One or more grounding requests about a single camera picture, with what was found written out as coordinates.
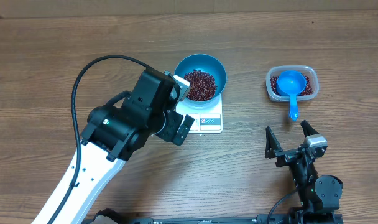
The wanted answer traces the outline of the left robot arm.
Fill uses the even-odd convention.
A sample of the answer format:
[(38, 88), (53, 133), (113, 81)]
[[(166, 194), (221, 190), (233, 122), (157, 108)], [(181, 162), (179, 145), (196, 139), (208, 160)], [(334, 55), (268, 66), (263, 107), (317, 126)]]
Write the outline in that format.
[(81, 151), (34, 223), (81, 223), (104, 187), (149, 136), (182, 145), (194, 119), (174, 109), (189, 90), (184, 78), (147, 68), (133, 91), (93, 109), (81, 132)]

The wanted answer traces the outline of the blue plastic measuring scoop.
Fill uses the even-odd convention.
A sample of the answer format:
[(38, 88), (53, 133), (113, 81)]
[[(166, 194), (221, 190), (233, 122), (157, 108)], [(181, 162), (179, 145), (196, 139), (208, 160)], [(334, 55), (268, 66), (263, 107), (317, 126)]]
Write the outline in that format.
[(286, 70), (277, 79), (277, 92), (280, 96), (289, 97), (289, 117), (293, 121), (299, 118), (297, 96), (305, 89), (306, 85), (305, 77), (295, 70)]

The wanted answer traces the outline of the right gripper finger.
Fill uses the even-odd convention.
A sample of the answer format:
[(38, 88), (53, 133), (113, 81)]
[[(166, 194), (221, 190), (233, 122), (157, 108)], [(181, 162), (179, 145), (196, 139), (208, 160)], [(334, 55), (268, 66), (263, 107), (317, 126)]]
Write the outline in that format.
[(308, 137), (308, 136), (311, 136), (311, 135), (316, 135), (316, 134), (319, 134), (318, 131), (316, 131), (310, 124), (307, 120), (303, 120), (301, 121), (300, 123), (302, 129), (303, 129), (303, 133), (304, 133), (304, 136), (305, 137)]
[(282, 152), (283, 149), (280, 146), (277, 138), (275, 137), (270, 126), (266, 127), (266, 147), (265, 147), (265, 157), (266, 158), (275, 158), (277, 154)]

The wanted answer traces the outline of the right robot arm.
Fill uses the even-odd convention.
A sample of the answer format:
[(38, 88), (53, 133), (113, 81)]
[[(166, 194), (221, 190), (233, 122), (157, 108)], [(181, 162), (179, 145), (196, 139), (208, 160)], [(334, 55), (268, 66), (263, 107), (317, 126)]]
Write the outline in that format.
[[(295, 190), (281, 198), (270, 209), (265, 221), (267, 223), (343, 223), (340, 198), (343, 193), (343, 182), (333, 175), (319, 176), (314, 162), (322, 157), (328, 147), (328, 141), (312, 128), (308, 121), (300, 123), (305, 136), (304, 142), (295, 149), (283, 150), (272, 129), (265, 129), (265, 157), (275, 158), (277, 167), (287, 166), (293, 177)], [(292, 207), (287, 214), (275, 214), (275, 209), (293, 194), (298, 194), (301, 205)]]

